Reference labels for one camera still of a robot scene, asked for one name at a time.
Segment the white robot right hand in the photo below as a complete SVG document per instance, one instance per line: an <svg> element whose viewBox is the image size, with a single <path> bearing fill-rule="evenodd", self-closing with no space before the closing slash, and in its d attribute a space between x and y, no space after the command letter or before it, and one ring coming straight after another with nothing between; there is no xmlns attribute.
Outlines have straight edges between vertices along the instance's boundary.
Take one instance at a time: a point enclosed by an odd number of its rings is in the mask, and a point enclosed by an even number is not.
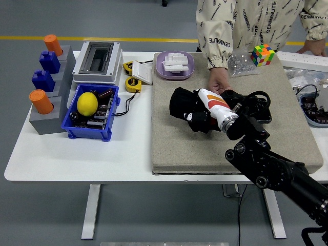
<svg viewBox="0 0 328 246"><path fill-rule="evenodd" d="M215 123L217 128L223 132L238 118L236 112L220 95L207 89L199 89L193 91L192 96L192 101L187 104L190 108L183 109L182 118L193 126L214 127Z"/></svg>

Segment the person's left hand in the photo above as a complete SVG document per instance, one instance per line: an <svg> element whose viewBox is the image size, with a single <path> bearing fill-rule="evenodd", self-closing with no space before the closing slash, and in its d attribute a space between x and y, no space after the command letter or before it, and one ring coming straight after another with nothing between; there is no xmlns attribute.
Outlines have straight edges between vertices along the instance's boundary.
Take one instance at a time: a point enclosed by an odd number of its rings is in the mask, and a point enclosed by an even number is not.
<svg viewBox="0 0 328 246"><path fill-rule="evenodd" d="M307 51L310 51L315 56L323 56L326 57L325 52L325 39L320 40L306 40L301 49L299 49L296 53L303 54Z"/></svg>

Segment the person's right hand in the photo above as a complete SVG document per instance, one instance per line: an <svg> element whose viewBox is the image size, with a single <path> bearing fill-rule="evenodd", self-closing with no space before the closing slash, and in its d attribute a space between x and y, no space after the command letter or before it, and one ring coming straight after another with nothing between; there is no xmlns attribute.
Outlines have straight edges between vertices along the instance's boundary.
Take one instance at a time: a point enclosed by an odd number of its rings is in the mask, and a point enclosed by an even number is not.
<svg viewBox="0 0 328 246"><path fill-rule="evenodd" d="M231 90L227 69L222 67L210 69L208 87L210 91L218 95L224 91Z"/></svg>

